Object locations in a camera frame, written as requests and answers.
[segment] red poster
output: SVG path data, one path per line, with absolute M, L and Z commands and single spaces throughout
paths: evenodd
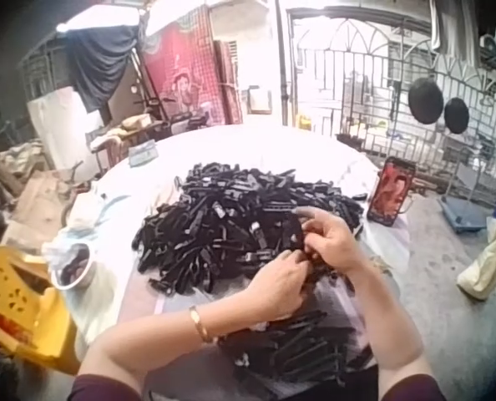
M 199 7 L 146 39 L 144 62 L 168 116 L 203 109 L 225 123 L 209 9 Z

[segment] left hand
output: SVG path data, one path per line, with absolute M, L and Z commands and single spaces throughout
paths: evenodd
M 307 298 L 304 283 L 311 269 L 302 251 L 283 251 L 262 267 L 245 289 L 257 320 L 271 322 L 294 313 Z

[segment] gold bracelet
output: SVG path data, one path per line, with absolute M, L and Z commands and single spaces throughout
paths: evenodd
M 201 323 L 200 314 L 196 310 L 196 307 L 190 307 L 189 313 L 190 313 L 190 318 L 195 323 L 196 330 L 198 331 L 198 334 L 200 335 L 203 342 L 208 344 L 214 343 L 215 342 L 214 338 L 209 337 L 209 333 L 207 332 L 207 329 Z

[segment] smartphone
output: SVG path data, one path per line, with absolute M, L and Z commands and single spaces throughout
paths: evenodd
M 384 226 L 394 224 L 412 186 L 415 170 L 415 164 L 410 161 L 387 157 L 367 212 L 368 220 Z

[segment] metal gate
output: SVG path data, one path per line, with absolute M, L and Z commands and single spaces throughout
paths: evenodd
M 481 171 L 479 186 L 496 197 L 496 71 L 437 54 L 430 37 L 351 18 L 292 21 L 293 111 L 321 135 L 348 134 L 375 161 L 395 155 L 431 174 L 458 164 Z M 445 101 L 465 100 L 470 123 L 452 135 L 443 117 L 419 124 L 407 106 L 411 83 L 435 79 Z

